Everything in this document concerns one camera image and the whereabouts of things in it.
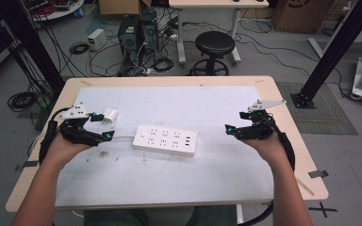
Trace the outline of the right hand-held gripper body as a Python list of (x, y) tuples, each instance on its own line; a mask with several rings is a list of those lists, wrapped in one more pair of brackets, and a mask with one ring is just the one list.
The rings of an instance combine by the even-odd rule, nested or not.
[(254, 104), (248, 107), (247, 112), (255, 112), (256, 118), (250, 120), (251, 126), (248, 126), (248, 138), (247, 139), (265, 139), (269, 137), (273, 132), (277, 135), (281, 135), (282, 132), (276, 125), (272, 114), (266, 111), (267, 108), (277, 105), (283, 105), (286, 101), (284, 99), (278, 101), (261, 101), (257, 100)]

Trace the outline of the black tape cross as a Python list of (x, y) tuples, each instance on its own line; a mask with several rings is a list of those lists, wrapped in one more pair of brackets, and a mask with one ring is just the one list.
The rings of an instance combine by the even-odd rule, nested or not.
[(309, 206), (308, 207), (309, 211), (319, 211), (322, 212), (323, 216), (325, 218), (328, 218), (328, 213), (337, 213), (338, 210), (336, 208), (330, 208), (330, 207), (326, 207), (322, 202), (319, 202), (319, 204), (317, 206)]

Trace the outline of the grey floor mat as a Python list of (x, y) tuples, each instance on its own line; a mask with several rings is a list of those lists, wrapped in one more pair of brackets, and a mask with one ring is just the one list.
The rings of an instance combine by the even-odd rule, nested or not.
[(323, 85), (314, 97), (313, 106), (298, 108), (292, 94), (298, 93), (303, 83), (277, 82), (288, 110), (301, 134), (356, 135), (357, 132), (345, 115), (331, 90)]

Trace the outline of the black computer tower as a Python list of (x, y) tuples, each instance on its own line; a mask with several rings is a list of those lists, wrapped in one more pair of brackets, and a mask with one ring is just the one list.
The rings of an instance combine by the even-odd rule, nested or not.
[(126, 60), (136, 60), (136, 54), (140, 49), (138, 15), (124, 15), (118, 30), (119, 44)]
[(146, 53), (152, 54), (157, 52), (158, 38), (156, 11), (144, 11), (140, 16), (140, 26), (144, 37)]

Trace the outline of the white-legged desk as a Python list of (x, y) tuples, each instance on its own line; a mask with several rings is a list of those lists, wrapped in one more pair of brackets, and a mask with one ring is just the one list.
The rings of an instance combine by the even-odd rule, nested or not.
[(229, 20), (232, 22), (230, 36), (234, 38), (240, 12), (244, 8), (267, 8), (269, 3), (267, 0), (169, 0), (169, 6), (177, 10), (177, 56), (178, 63), (184, 66), (187, 59), (183, 23)]

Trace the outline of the grey tape strip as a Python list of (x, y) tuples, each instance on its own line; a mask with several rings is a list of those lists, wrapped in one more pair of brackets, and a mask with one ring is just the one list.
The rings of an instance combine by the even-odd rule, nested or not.
[(326, 170), (310, 171), (310, 172), (308, 173), (308, 175), (309, 175), (311, 178), (317, 178), (317, 177), (324, 178), (324, 177), (329, 176), (329, 174), (328, 174), (328, 172), (327, 172)]
[(24, 168), (37, 167), (39, 165), (39, 161), (25, 161), (22, 165), (17, 165), (15, 171), (23, 171)]

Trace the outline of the person's right hand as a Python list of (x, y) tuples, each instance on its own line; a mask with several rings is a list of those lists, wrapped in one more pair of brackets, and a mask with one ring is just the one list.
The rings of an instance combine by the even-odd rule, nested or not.
[(286, 151), (276, 134), (265, 139), (246, 139), (243, 140), (243, 143), (254, 148), (272, 170), (277, 172), (291, 171)]

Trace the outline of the white power strip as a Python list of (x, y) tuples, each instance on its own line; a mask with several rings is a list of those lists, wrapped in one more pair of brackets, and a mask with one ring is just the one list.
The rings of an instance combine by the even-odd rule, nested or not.
[(196, 153), (198, 134), (152, 125), (140, 125), (133, 140), (137, 150), (193, 157)]

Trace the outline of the black round stool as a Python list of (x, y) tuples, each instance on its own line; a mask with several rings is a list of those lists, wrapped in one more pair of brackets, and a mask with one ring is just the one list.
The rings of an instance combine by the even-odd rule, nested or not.
[(220, 31), (206, 31), (197, 36), (195, 46), (207, 58), (197, 61), (189, 70), (189, 75), (229, 74), (227, 65), (221, 59), (235, 48), (235, 41), (231, 36)]

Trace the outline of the white table mat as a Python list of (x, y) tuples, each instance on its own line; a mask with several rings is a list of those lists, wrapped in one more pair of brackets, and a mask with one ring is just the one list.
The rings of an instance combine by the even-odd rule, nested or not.
[[(114, 138), (77, 155), (61, 171), (56, 207), (100, 208), (267, 202), (272, 173), (251, 147), (225, 133), (259, 98), (253, 86), (83, 88), (90, 112), (118, 110)], [(138, 151), (140, 125), (198, 134), (193, 157)]]

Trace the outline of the black metal stand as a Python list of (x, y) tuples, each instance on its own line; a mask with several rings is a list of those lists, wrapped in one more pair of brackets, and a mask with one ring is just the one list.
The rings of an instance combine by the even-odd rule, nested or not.
[(5, 21), (24, 45), (55, 96), (62, 92), (65, 82), (61, 78), (52, 58), (43, 46), (38, 32), (33, 28), (19, 0), (0, 0)]
[(296, 108), (314, 108), (313, 99), (362, 31), (362, 0), (358, 0), (345, 18), (313, 73), (298, 93), (291, 93)]

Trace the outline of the white power supply box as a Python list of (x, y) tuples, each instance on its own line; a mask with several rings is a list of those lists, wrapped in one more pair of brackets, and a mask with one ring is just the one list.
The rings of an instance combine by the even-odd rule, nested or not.
[(88, 42), (92, 51), (99, 51), (107, 44), (107, 37), (104, 29), (96, 29), (88, 35)]

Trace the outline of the white plug adapter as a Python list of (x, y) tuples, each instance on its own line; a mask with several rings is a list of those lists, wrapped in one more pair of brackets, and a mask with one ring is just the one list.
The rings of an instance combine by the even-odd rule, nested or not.
[(105, 123), (114, 123), (118, 116), (118, 110), (108, 107), (104, 112), (103, 122)]

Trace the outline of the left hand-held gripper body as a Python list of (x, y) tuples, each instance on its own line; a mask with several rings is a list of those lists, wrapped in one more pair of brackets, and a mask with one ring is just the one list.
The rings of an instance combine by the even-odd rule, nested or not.
[(62, 119), (59, 131), (66, 140), (74, 144), (87, 144), (84, 124), (89, 119), (90, 114), (83, 103), (74, 104), (59, 113), (58, 116)]

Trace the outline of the round white table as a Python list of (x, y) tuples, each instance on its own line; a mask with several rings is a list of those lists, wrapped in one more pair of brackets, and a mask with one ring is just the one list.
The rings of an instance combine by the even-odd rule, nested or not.
[(61, 18), (81, 9), (84, 0), (20, 0), (35, 22)]

